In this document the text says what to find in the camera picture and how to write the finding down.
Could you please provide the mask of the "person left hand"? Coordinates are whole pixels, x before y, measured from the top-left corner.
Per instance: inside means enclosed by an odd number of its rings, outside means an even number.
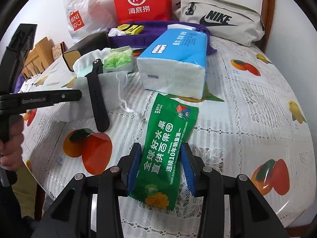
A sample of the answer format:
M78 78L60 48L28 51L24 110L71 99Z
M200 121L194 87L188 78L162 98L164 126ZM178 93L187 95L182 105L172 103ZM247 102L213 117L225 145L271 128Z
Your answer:
M8 142L1 141L1 165L10 171L16 171L23 164L21 144L23 136L24 120L19 115L18 120L11 126L11 138Z

